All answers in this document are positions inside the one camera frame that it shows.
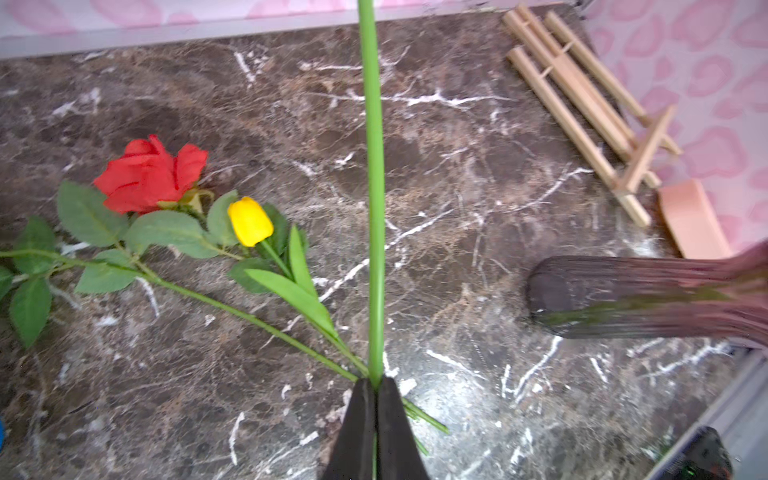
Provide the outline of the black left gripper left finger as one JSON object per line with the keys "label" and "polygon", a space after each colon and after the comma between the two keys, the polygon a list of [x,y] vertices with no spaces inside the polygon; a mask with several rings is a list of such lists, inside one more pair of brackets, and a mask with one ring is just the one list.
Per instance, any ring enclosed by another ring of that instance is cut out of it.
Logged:
{"label": "black left gripper left finger", "polygon": [[372,480],[376,394],[369,379],[358,380],[322,480]]}

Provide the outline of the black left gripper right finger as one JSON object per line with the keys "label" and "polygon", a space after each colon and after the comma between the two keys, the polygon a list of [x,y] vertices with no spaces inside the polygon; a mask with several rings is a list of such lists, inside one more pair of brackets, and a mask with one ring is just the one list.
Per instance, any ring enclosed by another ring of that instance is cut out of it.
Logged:
{"label": "black left gripper right finger", "polygon": [[397,384],[389,377],[378,387],[376,421],[377,478],[429,480]]}

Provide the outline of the small yellow tulip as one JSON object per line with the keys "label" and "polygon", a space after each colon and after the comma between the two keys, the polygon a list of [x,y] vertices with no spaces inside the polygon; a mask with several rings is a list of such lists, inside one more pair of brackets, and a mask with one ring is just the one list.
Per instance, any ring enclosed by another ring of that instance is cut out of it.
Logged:
{"label": "small yellow tulip", "polygon": [[251,293],[271,293],[293,307],[346,357],[359,373],[370,369],[346,345],[322,304],[306,259],[306,235],[276,209],[243,197],[227,207],[234,236],[256,258],[238,261],[229,276]]}

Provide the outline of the purple glass vase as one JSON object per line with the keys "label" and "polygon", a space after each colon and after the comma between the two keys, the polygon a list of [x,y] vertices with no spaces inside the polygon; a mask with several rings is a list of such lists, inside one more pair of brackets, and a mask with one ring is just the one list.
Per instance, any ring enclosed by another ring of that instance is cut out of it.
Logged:
{"label": "purple glass vase", "polygon": [[720,260],[554,256],[526,286],[531,318],[569,339],[723,338],[767,347],[767,244]]}

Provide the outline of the red rose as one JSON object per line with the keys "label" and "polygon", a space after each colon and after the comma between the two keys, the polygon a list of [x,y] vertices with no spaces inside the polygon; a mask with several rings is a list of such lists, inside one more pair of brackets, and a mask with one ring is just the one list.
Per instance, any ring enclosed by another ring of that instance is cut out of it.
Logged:
{"label": "red rose", "polygon": [[52,308],[50,280],[64,270],[80,270],[78,292],[104,294],[138,280],[159,283],[144,261],[153,247],[193,259],[229,258],[231,280],[238,261],[256,258],[240,246],[227,216],[227,207],[247,196],[203,188],[207,161],[207,152],[195,145],[170,153],[150,136],[130,142],[91,185],[62,183],[59,222],[94,254],[67,259],[53,227],[42,217],[28,218],[12,249],[1,255],[1,294],[10,302],[10,322],[22,345],[31,347],[41,336]]}

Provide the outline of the wooden easel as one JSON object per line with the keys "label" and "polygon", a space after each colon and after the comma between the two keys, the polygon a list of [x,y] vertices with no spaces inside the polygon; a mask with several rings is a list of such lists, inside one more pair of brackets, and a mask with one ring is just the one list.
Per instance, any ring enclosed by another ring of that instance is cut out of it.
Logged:
{"label": "wooden easel", "polygon": [[651,170],[659,149],[682,153],[668,133],[676,106],[648,114],[553,11],[539,19],[519,4],[502,21],[521,42],[507,53],[509,62],[634,223],[648,227],[651,216],[636,194],[642,183],[661,187]]}

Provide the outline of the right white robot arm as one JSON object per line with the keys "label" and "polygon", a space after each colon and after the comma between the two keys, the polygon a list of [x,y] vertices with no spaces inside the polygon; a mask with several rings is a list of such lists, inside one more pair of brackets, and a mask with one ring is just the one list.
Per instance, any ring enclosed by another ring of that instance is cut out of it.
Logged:
{"label": "right white robot arm", "polygon": [[700,427],[681,450],[652,476],[658,480],[730,480],[733,464],[719,433]]}

